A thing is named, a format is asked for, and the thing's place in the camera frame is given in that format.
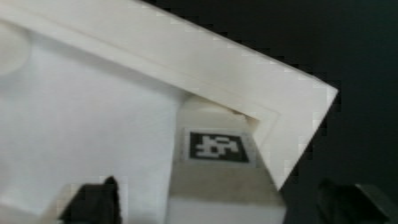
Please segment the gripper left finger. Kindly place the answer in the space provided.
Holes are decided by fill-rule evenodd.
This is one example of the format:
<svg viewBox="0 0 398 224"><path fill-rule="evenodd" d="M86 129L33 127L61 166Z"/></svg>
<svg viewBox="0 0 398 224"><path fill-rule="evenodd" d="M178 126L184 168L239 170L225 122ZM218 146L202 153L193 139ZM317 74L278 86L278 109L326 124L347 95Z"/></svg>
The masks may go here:
<svg viewBox="0 0 398 224"><path fill-rule="evenodd" d="M61 224L123 224L120 184L113 176L102 184L84 184L59 215Z"/></svg>

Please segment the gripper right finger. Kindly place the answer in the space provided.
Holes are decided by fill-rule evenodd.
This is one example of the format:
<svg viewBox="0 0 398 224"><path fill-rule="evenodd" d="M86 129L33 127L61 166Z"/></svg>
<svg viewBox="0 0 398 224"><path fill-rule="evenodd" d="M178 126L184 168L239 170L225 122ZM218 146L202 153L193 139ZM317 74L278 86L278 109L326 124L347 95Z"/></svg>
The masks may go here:
<svg viewBox="0 0 398 224"><path fill-rule="evenodd" d="M319 185L317 224L398 224L398 205L370 184Z"/></svg>

